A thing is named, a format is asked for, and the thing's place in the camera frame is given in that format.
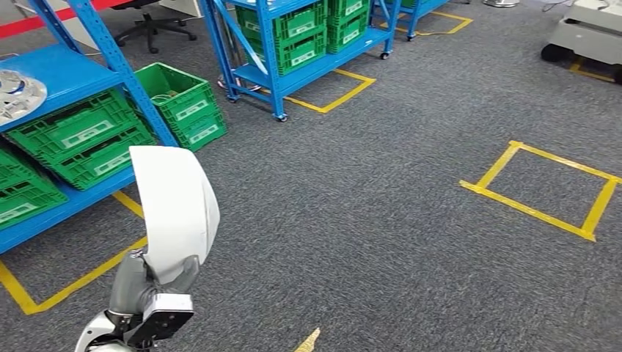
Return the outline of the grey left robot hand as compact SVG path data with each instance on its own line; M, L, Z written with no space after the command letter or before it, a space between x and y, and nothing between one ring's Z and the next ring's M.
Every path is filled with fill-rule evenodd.
M200 271L199 257L185 258L182 271L166 284L161 284L144 259L144 249L132 249L121 260L111 289L108 311L115 315L139 315L159 293L185 294Z

